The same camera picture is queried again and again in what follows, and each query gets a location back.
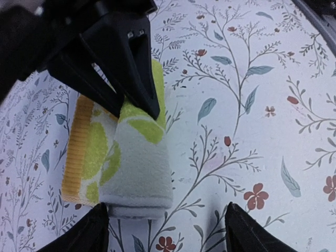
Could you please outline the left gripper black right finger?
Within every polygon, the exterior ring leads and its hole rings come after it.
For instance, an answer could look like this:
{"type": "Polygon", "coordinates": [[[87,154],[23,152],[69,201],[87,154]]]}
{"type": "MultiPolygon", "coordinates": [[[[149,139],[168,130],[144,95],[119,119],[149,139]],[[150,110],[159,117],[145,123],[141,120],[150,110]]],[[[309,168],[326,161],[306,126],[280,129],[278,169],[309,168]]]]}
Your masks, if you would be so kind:
{"type": "Polygon", "coordinates": [[[228,252],[295,252],[233,202],[227,206],[225,229],[228,252]]]}

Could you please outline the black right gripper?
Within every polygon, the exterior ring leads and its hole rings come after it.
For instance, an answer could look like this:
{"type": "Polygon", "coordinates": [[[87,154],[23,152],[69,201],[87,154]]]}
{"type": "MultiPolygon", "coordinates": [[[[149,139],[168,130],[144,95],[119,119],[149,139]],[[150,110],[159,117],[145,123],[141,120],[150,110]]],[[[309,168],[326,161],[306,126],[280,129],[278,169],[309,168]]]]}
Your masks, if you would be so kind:
{"type": "Polygon", "coordinates": [[[1,1],[1,98],[34,71],[117,118],[124,99],[158,118],[148,14],[154,1],[1,1]]]}

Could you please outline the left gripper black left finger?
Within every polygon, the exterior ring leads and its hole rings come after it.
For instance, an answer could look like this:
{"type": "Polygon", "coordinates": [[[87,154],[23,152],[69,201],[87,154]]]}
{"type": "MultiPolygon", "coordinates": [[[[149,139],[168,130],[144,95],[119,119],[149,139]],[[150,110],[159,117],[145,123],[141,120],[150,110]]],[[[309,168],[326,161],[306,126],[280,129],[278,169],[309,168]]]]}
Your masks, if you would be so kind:
{"type": "Polygon", "coordinates": [[[109,216],[106,204],[92,208],[70,230],[38,252],[107,251],[109,216]]]}

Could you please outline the yellow patterned towel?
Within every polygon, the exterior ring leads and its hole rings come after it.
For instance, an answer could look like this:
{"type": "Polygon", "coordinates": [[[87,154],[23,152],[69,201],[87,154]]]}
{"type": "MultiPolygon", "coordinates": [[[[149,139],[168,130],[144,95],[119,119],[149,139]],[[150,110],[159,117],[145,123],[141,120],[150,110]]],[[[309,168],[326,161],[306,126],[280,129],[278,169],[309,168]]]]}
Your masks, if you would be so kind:
{"type": "Polygon", "coordinates": [[[61,193],[66,202],[105,203],[115,218],[157,219],[172,207],[163,67],[152,61],[160,114],[126,100],[119,117],[81,95],[67,148],[61,193]]]}

